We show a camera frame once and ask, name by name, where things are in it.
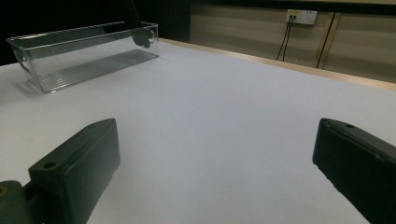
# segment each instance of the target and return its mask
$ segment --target white tabletop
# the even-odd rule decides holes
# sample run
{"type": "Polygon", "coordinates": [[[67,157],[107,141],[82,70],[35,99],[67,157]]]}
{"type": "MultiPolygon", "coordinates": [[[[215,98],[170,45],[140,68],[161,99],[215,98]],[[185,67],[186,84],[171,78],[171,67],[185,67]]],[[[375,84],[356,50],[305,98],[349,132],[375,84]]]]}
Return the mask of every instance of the white tabletop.
{"type": "Polygon", "coordinates": [[[196,49],[51,94],[0,67],[0,179],[115,118],[121,166],[89,223],[368,223],[312,163],[321,118],[396,145],[396,92],[196,49]]]}

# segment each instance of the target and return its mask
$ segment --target wall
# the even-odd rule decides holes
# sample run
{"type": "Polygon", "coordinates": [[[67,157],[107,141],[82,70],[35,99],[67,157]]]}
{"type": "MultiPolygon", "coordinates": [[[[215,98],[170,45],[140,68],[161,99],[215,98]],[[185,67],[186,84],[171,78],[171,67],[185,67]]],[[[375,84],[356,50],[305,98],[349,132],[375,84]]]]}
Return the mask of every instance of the wall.
{"type": "MultiPolygon", "coordinates": [[[[285,62],[317,67],[331,15],[319,12],[313,26],[293,24],[285,62]]],[[[276,59],[285,19],[285,9],[194,4],[191,43],[276,59]]],[[[396,82],[395,39],[396,17],[341,15],[322,68],[396,82]]]]}

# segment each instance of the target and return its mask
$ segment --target clear plastic container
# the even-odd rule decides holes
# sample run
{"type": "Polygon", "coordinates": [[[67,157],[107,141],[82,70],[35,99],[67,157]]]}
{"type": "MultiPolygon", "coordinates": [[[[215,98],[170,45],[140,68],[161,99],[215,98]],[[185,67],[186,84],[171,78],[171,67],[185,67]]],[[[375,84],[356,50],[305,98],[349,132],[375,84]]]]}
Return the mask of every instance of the clear plastic container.
{"type": "Polygon", "coordinates": [[[159,56],[158,24],[124,22],[8,38],[27,79],[54,92],[159,56]]]}

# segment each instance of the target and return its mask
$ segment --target power outlet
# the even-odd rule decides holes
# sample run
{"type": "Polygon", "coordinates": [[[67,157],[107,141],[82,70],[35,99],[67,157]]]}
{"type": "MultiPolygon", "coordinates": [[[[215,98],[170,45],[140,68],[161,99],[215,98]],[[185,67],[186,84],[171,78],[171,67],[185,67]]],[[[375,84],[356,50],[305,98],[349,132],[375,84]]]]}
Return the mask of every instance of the power outlet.
{"type": "Polygon", "coordinates": [[[288,9],[288,13],[286,14],[286,22],[293,21],[293,23],[300,23],[301,12],[301,10],[297,9],[288,9]]]}
{"type": "Polygon", "coordinates": [[[315,23],[315,19],[317,18],[317,14],[317,11],[303,10],[301,12],[300,24],[313,25],[315,23]]]}

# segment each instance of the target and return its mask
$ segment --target black object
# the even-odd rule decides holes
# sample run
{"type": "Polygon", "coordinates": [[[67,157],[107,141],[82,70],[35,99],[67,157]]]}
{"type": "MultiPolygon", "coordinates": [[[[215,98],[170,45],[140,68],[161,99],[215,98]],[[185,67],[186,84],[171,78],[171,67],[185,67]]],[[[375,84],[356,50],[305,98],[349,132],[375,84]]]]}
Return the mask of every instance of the black object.
{"type": "Polygon", "coordinates": [[[370,223],[396,223],[396,147],[353,125],[322,119],[313,162],[370,223]]]}
{"type": "Polygon", "coordinates": [[[86,223],[119,165],[116,121],[95,122],[29,168],[23,188],[0,182],[0,223],[86,223]]]}

